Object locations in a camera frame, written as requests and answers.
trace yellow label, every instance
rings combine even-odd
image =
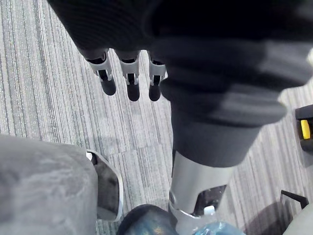
[[[311,137],[311,134],[310,134],[309,123],[307,120],[301,120],[301,128],[302,128],[303,139],[305,140],[309,139]]]

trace robotic arm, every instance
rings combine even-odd
[[[81,54],[115,93],[107,56],[120,59],[128,97],[139,98],[138,54],[149,52],[149,97],[171,102],[172,225],[191,235],[219,206],[234,167],[260,128],[286,112],[280,92],[311,76],[307,1],[48,0]],[[165,77],[165,65],[168,79]]]

